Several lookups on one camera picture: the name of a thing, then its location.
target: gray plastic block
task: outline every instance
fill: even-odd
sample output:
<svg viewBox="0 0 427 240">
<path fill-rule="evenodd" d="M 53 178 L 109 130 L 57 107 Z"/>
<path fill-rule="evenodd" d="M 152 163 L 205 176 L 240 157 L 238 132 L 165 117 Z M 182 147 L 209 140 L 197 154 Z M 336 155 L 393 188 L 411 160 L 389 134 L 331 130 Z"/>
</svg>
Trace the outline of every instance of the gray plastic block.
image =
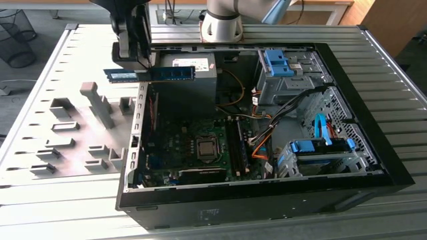
<svg viewBox="0 0 427 240">
<path fill-rule="evenodd" d="M 134 102 L 132 97 L 120 97 L 118 108 L 121 115 L 133 115 Z"/>
<path fill-rule="evenodd" d="M 108 110 L 108 113 L 110 114 L 112 113 L 112 106 L 109 105 L 106 97 L 104 95 L 100 96 L 100 100 L 101 100 L 101 103 L 104 104 L 105 109 Z"/>
<path fill-rule="evenodd" d="M 34 175 L 45 175 L 52 174 L 56 171 L 56 167 L 50 164 L 41 164 L 41 165 L 32 165 L 29 168 L 29 172 L 32 172 Z"/>
<path fill-rule="evenodd" d="M 54 140 L 46 140 L 44 146 L 46 148 L 65 148 L 74 146 L 76 142 L 70 137 L 57 138 Z"/>
<path fill-rule="evenodd" d="M 0 82 L 0 96 L 6 96 L 10 93 L 10 89 Z"/>
<path fill-rule="evenodd" d="M 53 98 L 49 106 L 49 110 L 57 119 L 69 118 L 68 110 L 74 106 L 69 102 L 68 98 Z"/>
<path fill-rule="evenodd" d="M 40 158 L 40 160 L 48 162 L 57 160 L 61 154 L 54 148 L 50 147 L 48 149 L 38 150 L 34 153 L 34 156 Z"/>
<path fill-rule="evenodd" d="M 74 130 L 78 130 L 78 128 L 80 128 L 80 125 L 76 121 L 64 121 L 60 123 L 53 123 L 50 127 L 54 133 L 74 131 Z"/>
<path fill-rule="evenodd" d="M 121 169 L 126 154 L 128 154 L 128 150 L 125 148 L 121 148 L 120 156 L 117 155 L 117 153 L 113 149 L 109 149 L 108 160 L 112 163 L 114 169 L 117 169 L 118 171 Z"/>
<path fill-rule="evenodd" d="M 108 164 L 101 158 L 98 158 L 94 160 L 85 161 L 84 167 L 89 171 L 98 171 L 108 169 Z"/>
<path fill-rule="evenodd" d="M 109 154 L 109 148 L 105 145 L 94 145 L 88 146 L 86 152 L 92 155 L 92 157 Z"/>
<path fill-rule="evenodd" d="M 96 82 L 84 82 L 81 84 L 80 93 L 90 102 L 92 110 L 96 112 L 101 124 L 106 129 L 110 129 L 114 126 L 114 122 L 109 116 L 108 107 L 105 107 L 101 97 L 97 94 L 97 89 L 98 86 Z"/>
</svg>

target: floor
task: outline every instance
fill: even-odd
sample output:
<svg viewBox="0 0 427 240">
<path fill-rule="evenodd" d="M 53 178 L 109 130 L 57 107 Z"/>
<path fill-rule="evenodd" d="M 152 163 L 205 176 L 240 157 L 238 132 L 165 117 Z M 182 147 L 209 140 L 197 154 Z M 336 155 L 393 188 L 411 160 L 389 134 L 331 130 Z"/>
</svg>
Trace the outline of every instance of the floor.
<svg viewBox="0 0 427 240">
<path fill-rule="evenodd" d="M 0 61 L 0 81 L 4 80 L 36 80 L 49 59 L 52 50 L 60 39 L 66 24 L 109 24 L 109 15 L 104 10 L 61 10 L 60 19 L 52 19 L 48 10 L 25 10 L 25 14 L 37 32 L 37 38 L 29 42 L 29 45 L 37 56 L 36 63 L 22 69 L 10 68 Z M 196 24 L 198 22 L 198 11 L 181 10 L 174 14 L 177 22 L 182 24 Z M 245 23 L 256 23 L 249 18 L 242 19 Z M 419 45 L 416 41 L 409 42 L 404 51 L 396 58 L 399 64 L 409 65 L 407 74 L 427 93 L 427 43 Z M 14 81 L 8 82 L 10 88 L 9 96 L 0 96 L 0 134 L 6 134 L 18 115 L 20 109 L 25 103 L 28 94 L 32 90 L 33 82 Z"/>
</svg>

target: blue plastic latch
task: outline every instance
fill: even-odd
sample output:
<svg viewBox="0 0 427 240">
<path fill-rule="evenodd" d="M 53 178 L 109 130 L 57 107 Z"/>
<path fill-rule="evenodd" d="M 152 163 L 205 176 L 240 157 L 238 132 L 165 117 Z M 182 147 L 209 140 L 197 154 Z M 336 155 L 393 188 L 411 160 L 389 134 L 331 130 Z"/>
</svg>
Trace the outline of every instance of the blue plastic latch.
<svg viewBox="0 0 427 240">
<path fill-rule="evenodd" d="M 311 140 L 296 141 L 295 144 L 300 153 L 315 151 L 315 146 Z"/>
<path fill-rule="evenodd" d="M 356 149 L 355 141 L 351 138 L 347 139 L 347 144 L 348 144 L 348 147 L 351 148 L 351 150 Z"/>
<path fill-rule="evenodd" d="M 283 162 L 284 159 L 285 159 L 285 156 L 281 156 L 277 162 L 277 166 L 280 166 L 280 163 Z"/>
<path fill-rule="evenodd" d="M 291 143 L 291 149 L 292 149 L 292 153 L 297 153 L 299 152 L 299 148 L 297 148 L 295 142 Z"/>
<path fill-rule="evenodd" d="M 293 70 L 288 66 L 288 59 L 281 50 L 265 50 L 265 62 L 271 68 L 271 76 L 273 77 L 292 77 Z"/>
<path fill-rule="evenodd" d="M 325 145 L 332 145 L 332 141 L 331 141 L 329 133 L 328 133 L 327 117 L 323 113 L 317 113 L 315 115 L 313 137 L 323 138 L 325 140 Z"/>
</svg>

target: desk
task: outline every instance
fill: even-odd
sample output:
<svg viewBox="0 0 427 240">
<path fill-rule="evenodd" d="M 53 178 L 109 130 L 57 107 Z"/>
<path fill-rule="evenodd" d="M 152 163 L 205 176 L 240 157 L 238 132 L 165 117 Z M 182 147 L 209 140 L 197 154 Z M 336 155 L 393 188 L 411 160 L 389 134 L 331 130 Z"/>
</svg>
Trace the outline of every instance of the desk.
<svg viewBox="0 0 427 240">
<path fill-rule="evenodd" d="M 347 7 L 352 4 L 353 0 L 305 0 L 304 11 L 331 12 L 327 17 L 325 24 L 337 25 L 344 15 Z M 149 21 L 152 25 L 161 24 L 161 22 L 158 23 L 157 21 L 156 11 L 164 10 L 164 8 L 164 0 L 152 0 L 149 2 Z M 88 0 L 0 0 L 0 9 L 96 10 L 101 8 L 97 5 L 90 4 Z M 206 0 L 176 0 L 174 9 L 206 9 Z M 299 1 L 295 5 L 289 7 L 288 11 L 299 12 L 300 10 L 301 2 Z"/>
<path fill-rule="evenodd" d="M 197 25 L 161 25 L 150 30 L 156 43 L 200 41 Z M 146 232 L 122 212 L 114 211 L 118 173 L 37 180 L 28 169 L 9 170 L 5 174 L 5 168 L 28 165 L 14 158 L 14 153 L 24 151 L 32 141 L 37 142 L 37 138 L 25 137 L 30 137 L 30 128 L 37 127 L 28 123 L 37 115 L 50 114 L 40 113 L 49 111 L 45 100 L 68 97 L 72 91 L 78 91 L 76 87 L 64 88 L 65 85 L 82 80 L 98 82 L 110 103 L 116 102 L 117 94 L 137 92 L 134 86 L 128 90 L 116 86 L 118 89 L 108 91 L 112 87 L 101 69 L 114 67 L 110 46 L 116 36 L 110 26 L 69 26 L 0 148 L 1 236 L 30 240 L 427 238 L 427 100 L 369 32 L 355 26 L 245 25 L 244 39 L 248 42 L 328 43 L 416 184 L 336 214 Z M 77 164 L 81 159 L 70 161 Z"/>
</svg>

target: wire bundle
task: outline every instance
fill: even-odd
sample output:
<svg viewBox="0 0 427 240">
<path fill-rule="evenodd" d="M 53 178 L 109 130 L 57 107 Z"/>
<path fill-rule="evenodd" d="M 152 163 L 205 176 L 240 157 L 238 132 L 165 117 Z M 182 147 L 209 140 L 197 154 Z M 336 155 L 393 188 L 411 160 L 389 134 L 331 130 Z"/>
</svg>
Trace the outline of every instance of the wire bundle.
<svg viewBox="0 0 427 240">
<path fill-rule="evenodd" d="M 277 126 L 279 122 L 280 122 L 280 119 L 289 113 L 292 112 L 300 102 L 303 101 L 303 99 L 311 95 L 311 94 L 315 94 L 315 93 L 320 93 L 323 92 L 328 87 L 327 86 L 317 86 L 315 87 L 313 89 L 308 89 L 305 91 L 303 91 L 299 95 L 296 95 L 295 97 L 292 97 L 292 99 L 289 101 L 287 101 L 285 104 L 283 104 L 283 106 L 279 108 L 279 110 L 275 112 L 275 114 L 272 115 L 271 119 L 269 119 L 269 122 L 268 122 L 268 126 L 267 128 L 254 136 L 252 137 L 249 140 L 248 140 L 248 143 L 249 144 L 253 144 L 257 140 L 262 138 L 262 140 L 260 141 L 260 143 L 256 145 L 256 148 L 252 152 L 252 157 L 256 158 L 257 155 L 257 151 L 258 149 L 261 148 L 262 144 L 265 143 L 267 139 L 272 136 L 272 133 L 273 133 L 273 129 L 275 127 Z"/>
</svg>

